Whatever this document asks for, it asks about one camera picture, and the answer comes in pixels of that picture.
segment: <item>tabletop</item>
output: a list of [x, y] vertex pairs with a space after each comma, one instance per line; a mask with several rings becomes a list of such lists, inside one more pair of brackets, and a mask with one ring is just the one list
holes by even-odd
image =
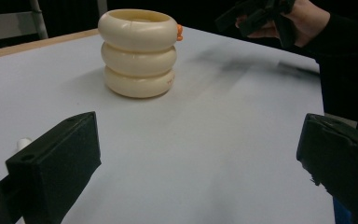
[[98, 34], [0, 57], [0, 179], [19, 139], [95, 111], [102, 165], [63, 223], [334, 223], [296, 160], [322, 114], [310, 58], [184, 27], [172, 88], [131, 99], [103, 83]]

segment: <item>stacked ring cup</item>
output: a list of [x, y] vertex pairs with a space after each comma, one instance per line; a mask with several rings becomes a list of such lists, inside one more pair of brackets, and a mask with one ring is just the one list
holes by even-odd
[[182, 26], [163, 13], [144, 9], [115, 9], [98, 22], [105, 84], [114, 92], [147, 98], [168, 91], [174, 81], [175, 42]]

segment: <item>ribbed container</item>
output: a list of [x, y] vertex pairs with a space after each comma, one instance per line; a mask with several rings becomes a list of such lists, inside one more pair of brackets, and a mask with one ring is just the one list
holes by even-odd
[[174, 44], [182, 40], [182, 26], [172, 17], [144, 9], [115, 9], [101, 16], [98, 31], [104, 40], [104, 82], [112, 91], [148, 98], [171, 88]]

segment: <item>black mechanical device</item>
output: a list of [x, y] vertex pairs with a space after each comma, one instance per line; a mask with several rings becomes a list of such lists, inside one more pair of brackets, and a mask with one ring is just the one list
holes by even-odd
[[358, 224], [358, 130], [336, 119], [308, 114], [296, 157], [313, 182], [322, 184]]
[[65, 119], [6, 161], [0, 224], [59, 224], [101, 165], [95, 112]]
[[274, 21], [283, 48], [292, 47], [296, 36], [292, 22], [282, 13], [290, 13], [296, 0], [242, 0], [215, 20], [217, 30], [225, 31], [234, 25], [237, 17], [246, 15], [247, 19], [239, 24], [242, 36], [259, 30], [268, 21]]

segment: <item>wooden table edge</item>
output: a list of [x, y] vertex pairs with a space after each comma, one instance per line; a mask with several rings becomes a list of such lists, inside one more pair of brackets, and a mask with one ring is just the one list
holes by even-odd
[[92, 29], [92, 30], [82, 31], [82, 32], [73, 33], [73, 34], [69, 34], [69, 35], [60, 35], [60, 36], [56, 36], [56, 37], [52, 37], [52, 38], [48, 38], [48, 39], [37, 40], [37, 41], [29, 42], [29, 43], [10, 46], [10, 47], [0, 49], [0, 57], [6, 56], [9, 54], [26, 51], [29, 49], [43, 48], [45, 46], [58, 44], [61, 42], [74, 40], [74, 39], [78, 39], [78, 38], [83, 38], [83, 37], [87, 37], [87, 36], [91, 36], [91, 35], [97, 35], [97, 34], [98, 34], [98, 29]]

